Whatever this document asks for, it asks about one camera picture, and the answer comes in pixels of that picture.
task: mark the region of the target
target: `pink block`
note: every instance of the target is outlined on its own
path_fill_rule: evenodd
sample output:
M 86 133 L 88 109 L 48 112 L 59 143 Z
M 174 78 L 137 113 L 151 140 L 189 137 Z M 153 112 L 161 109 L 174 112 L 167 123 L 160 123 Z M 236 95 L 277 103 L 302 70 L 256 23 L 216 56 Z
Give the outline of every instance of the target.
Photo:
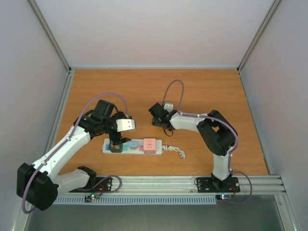
M 143 153 L 144 154 L 156 153 L 156 139 L 143 139 Z

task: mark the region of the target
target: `white rope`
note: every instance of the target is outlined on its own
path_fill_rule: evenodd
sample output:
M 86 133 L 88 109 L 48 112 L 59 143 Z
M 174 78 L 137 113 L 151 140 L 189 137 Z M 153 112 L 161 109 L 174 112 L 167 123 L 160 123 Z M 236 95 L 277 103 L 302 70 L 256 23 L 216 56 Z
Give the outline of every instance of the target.
M 186 157 L 186 154 L 183 150 L 181 150 L 179 147 L 176 146 L 168 146 L 168 145 L 163 145 L 162 146 L 162 152 L 164 151 L 176 151 L 179 152 L 181 159 L 184 159 Z

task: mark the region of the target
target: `gray vent grille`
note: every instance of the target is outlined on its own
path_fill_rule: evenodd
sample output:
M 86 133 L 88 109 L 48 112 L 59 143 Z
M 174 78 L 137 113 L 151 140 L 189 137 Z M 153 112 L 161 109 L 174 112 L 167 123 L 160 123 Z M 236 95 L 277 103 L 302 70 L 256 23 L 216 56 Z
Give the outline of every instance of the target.
M 85 196 L 62 195 L 55 205 L 215 205 L 215 196 L 140 196 L 140 195 L 104 195 L 97 200 L 85 201 Z

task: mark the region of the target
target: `wooden table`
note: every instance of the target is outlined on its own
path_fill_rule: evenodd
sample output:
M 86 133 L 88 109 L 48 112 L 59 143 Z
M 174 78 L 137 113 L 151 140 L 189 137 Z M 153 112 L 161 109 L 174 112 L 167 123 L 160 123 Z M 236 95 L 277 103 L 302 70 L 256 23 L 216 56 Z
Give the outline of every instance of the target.
M 64 166 L 61 174 L 85 165 L 98 175 L 210 175 L 213 155 L 201 135 L 187 130 L 176 130 L 167 137 L 161 128 L 151 125 L 148 109 L 161 103 L 168 84 L 181 79 L 185 94 L 181 111 L 209 113 L 215 109 L 238 131 L 240 147 L 232 158 L 232 169 L 248 175 L 267 175 L 267 169 L 250 115 L 240 77 L 236 70 L 76 70 L 62 118 L 57 141 L 72 126 L 83 107 L 100 93 L 116 92 L 128 103 L 129 114 L 136 122 L 135 131 L 123 132 L 131 139 L 156 138 L 163 144 L 180 147 L 186 153 L 180 159 L 177 152 L 164 152 L 161 156 L 110 155 L 102 153 L 102 144 L 108 135 L 94 138 L 82 147 Z M 167 102 L 175 108 L 181 94 L 180 83 L 169 90 Z M 115 96 L 106 96 L 124 111 L 124 105 Z M 94 102 L 89 109 L 94 109 Z

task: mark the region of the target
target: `white wall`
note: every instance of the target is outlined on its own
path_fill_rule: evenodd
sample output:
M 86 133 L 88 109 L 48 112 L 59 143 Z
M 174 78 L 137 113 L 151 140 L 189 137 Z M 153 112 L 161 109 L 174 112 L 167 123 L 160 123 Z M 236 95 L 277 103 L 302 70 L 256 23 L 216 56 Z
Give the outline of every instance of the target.
M 244 66 L 243 82 L 273 174 L 308 230 L 308 1 L 283 0 Z
M 232 67 L 273 0 L 37 0 L 71 66 Z
M 26 0 L 0 3 L 0 230 L 16 206 L 16 175 L 42 155 L 65 69 Z

